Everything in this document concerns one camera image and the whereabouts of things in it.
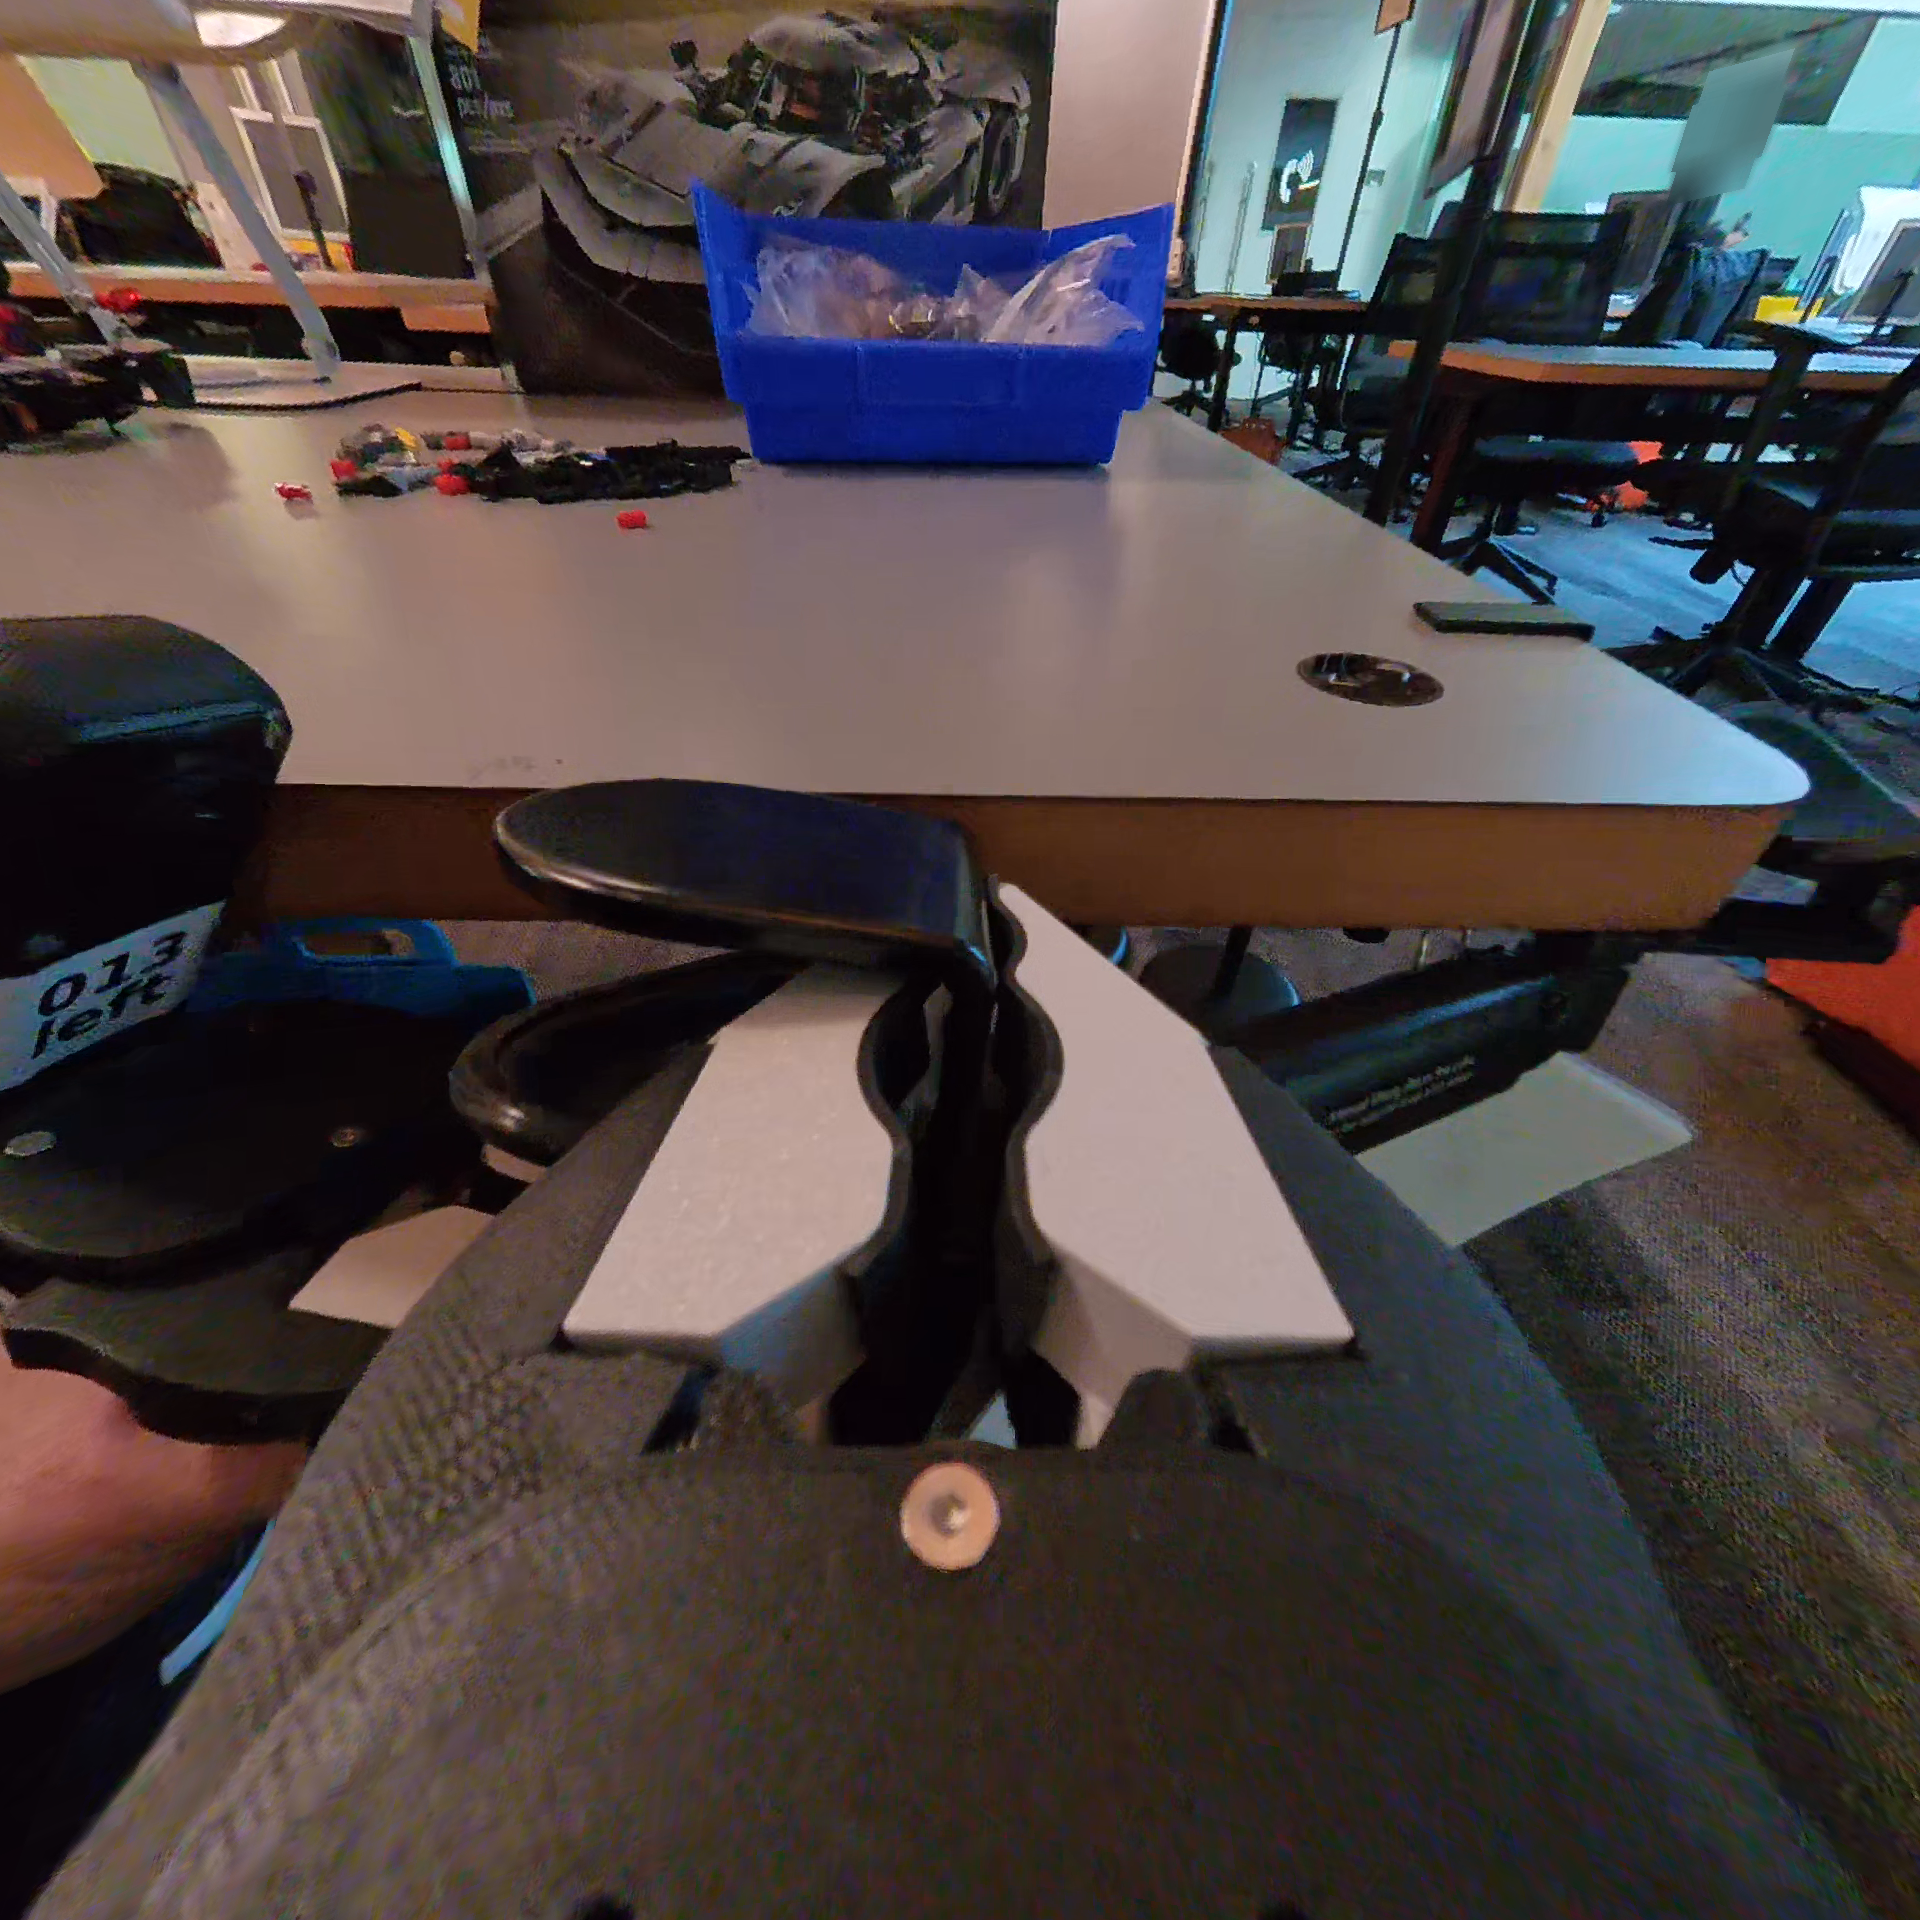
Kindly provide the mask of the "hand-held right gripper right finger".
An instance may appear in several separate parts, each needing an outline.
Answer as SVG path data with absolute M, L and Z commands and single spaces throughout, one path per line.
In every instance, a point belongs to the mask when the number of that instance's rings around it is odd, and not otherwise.
M 1347 1351 L 1354 1322 L 1203 1033 L 1024 890 L 995 903 L 1041 1038 L 1006 1190 L 1041 1307 L 1015 1342 L 1071 1387 L 1072 1440 L 1098 1443 L 1147 1375 Z

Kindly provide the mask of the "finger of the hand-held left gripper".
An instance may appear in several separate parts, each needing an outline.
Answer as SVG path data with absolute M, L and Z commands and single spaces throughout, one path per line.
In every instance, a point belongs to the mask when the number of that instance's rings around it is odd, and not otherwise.
M 494 1223 L 473 1208 L 434 1208 L 347 1240 L 291 1300 L 329 1324 L 396 1330 L 441 1274 Z

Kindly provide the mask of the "black desk clamp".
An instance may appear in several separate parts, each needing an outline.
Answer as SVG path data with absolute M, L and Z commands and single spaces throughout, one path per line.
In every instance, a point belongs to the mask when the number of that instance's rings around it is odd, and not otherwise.
M 962 827 L 747 784 L 641 779 L 519 801 L 494 839 L 516 884 L 564 919 L 711 948 L 504 1017 L 451 1073 L 455 1111 L 521 1169 L 556 1169 L 617 1113 L 641 1128 L 641 1169 L 616 1177 L 609 1233 L 560 1288 L 562 1319 L 724 1024 L 814 967 L 937 988 L 935 1244 L 884 1351 L 835 1394 L 833 1439 L 967 1432 L 995 1394 L 1002 1345 L 992 1235 L 1018 1047 L 1002 984 L 1012 934 Z

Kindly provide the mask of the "person's left forearm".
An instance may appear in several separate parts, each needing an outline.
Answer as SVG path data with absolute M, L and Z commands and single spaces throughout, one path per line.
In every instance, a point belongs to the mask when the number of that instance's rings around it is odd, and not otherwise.
M 3 1359 L 3 1691 L 79 1665 L 274 1521 L 308 1450 L 142 1427 L 107 1387 Z

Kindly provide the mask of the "pile of lego pieces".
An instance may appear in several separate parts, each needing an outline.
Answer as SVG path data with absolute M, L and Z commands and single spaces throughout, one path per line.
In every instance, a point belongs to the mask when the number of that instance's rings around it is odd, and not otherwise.
M 752 456 L 731 443 L 659 439 L 587 447 L 534 427 L 419 430 L 372 424 L 328 460 L 339 496 L 473 496 L 494 505 L 617 505 L 710 496 L 734 488 Z

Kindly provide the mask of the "printed lego box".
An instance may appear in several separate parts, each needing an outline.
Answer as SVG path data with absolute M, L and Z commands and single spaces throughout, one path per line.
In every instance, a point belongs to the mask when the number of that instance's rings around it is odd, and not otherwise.
M 694 187 L 1041 226 L 1058 6 L 488 3 L 441 76 L 529 393 L 720 393 Z

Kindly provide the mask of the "black pole stand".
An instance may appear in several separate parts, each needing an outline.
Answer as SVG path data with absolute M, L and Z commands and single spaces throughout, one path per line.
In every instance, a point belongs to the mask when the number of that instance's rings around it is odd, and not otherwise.
M 1236 1046 L 1247 1030 L 1288 1017 L 1303 994 L 1286 969 L 1256 948 L 1251 926 L 1161 946 L 1138 985 L 1216 1046 Z

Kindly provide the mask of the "blue felt tote bag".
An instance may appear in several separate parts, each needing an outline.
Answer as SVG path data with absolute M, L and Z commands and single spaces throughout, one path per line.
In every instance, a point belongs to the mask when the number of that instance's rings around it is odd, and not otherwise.
M 183 999 L 191 1015 L 271 1004 L 350 1004 L 451 1022 L 467 1038 L 535 1006 L 516 967 L 472 964 L 424 919 L 280 919 L 211 956 Z

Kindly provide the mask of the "black round table disc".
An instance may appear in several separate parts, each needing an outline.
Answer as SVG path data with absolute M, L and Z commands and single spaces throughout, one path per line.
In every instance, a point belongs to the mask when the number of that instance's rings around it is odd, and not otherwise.
M 1416 663 L 1360 652 L 1307 657 L 1298 660 L 1298 680 L 1334 699 L 1386 711 L 1438 705 L 1448 694 L 1435 675 Z

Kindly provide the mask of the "white metal stand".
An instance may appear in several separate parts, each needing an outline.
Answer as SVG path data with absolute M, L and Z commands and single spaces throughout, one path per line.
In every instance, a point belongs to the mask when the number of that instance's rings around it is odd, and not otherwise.
M 276 59 L 312 27 L 350 20 L 400 40 L 417 57 L 431 51 L 438 8 L 433 3 L 4 3 L 3 49 L 8 57 L 57 57 L 123 63 L 139 76 L 156 103 L 183 132 L 217 187 L 243 236 L 268 268 L 272 288 L 289 303 L 302 332 L 307 370 L 299 376 L 246 376 L 214 388 L 216 400 L 328 404 L 346 398 L 346 362 L 331 328 L 287 254 L 280 228 L 256 201 L 225 140 L 186 83 L 187 64 L 251 66 Z

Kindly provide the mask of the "orange plastic bin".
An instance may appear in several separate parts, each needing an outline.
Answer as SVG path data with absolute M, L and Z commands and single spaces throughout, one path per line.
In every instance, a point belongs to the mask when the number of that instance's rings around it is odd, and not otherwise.
M 1854 1030 L 1906 1067 L 1919 1067 L 1919 915 L 1880 964 L 1774 959 L 1767 984 L 1812 1015 Z

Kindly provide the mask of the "blue plastic bin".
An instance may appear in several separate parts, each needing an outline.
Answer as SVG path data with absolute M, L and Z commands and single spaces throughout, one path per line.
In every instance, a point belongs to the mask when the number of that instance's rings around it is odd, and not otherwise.
M 1147 404 L 1177 224 L 1172 203 L 1051 231 L 793 220 L 690 187 L 728 395 L 763 465 L 1104 465 Z M 780 340 L 747 332 L 756 254 L 777 238 L 856 250 L 953 288 L 960 268 L 1032 272 L 1102 236 L 1135 248 L 1110 292 L 1143 322 L 1106 351 Z

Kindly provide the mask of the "black mesh office chair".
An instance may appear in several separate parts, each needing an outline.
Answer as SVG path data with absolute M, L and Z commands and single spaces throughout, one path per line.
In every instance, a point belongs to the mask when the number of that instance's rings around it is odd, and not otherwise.
M 1499 214 L 1482 243 L 1468 296 L 1456 320 L 1459 340 L 1473 345 L 1599 345 L 1625 254 L 1631 215 Z M 1382 268 L 1369 316 L 1383 329 L 1363 335 L 1335 362 L 1320 424 L 1340 433 L 1343 456 L 1303 472 L 1334 490 L 1369 484 L 1374 470 L 1366 443 L 1386 443 L 1398 420 L 1410 362 L 1395 343 L 1412 343 L 1438 288 L 1450 241 L 1398 236 Z M 1454 475 L 1480 500 L 1473 536 L 1440 547 L 1464 572 L 1491 569 L 1527 599 L 1552 599 L 1558 577 L 1524 561 L 1499 536 L 1521 529 L 1521 505 L 1531 499 L 1600 499 L 1640 466 L 1633 441 L 1616 435 L 1620 400 L 1575 391 L 1489 393 L 1480 435 L 1456 456 Z
M 1710 630 L 1658 630 L 1620 660 L 1684 697 L 1748 686 L 1812 713 L 1914 713 L 1914 694 L 1841 681 L 1808 657 L 1856 587 L 1919 579 L 1915 352 L 1873 393 L 1826 402 L 1808 393 L 1815 360 L 1863 360 L 1863 348 L 1807 322 L 1756 322 L 1744 335 L 1771 352 L 1771 368 L 1710 495 L 1713 531 L 1691 567 L 1702 586 L 1735 569 L 1744 584 Z

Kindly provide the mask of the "clear plastic bag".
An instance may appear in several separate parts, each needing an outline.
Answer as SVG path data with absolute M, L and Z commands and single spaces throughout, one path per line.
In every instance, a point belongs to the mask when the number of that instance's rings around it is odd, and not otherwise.
M 851 248 L 777 238 L 756 254 L 747 332 L 780 340 L 1106 351 L 1143 335 L 1110 292 L 1135 244 L 1102 236 L 1032 272 L 960 268 L 948 290 Z

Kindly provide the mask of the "wooden office desk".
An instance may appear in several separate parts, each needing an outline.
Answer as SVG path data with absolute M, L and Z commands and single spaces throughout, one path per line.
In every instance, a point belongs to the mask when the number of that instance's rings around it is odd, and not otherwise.
M 1568 391 L 1758 395 L 1779 360 L 1801 393 L 1862 398 L 1880 393 L 1915 356 L 1915 328 L 1900 343 L 1870 343 L 1854 328 L 1751 322 L 1739 348 L 1681 345 L 1524 345 L 1452 343 L 1438 362 L 1432 402 L 1432 470 L 1409 540 L 1438 555 L 1473 447 L 1492 435 L 1499 400 Z

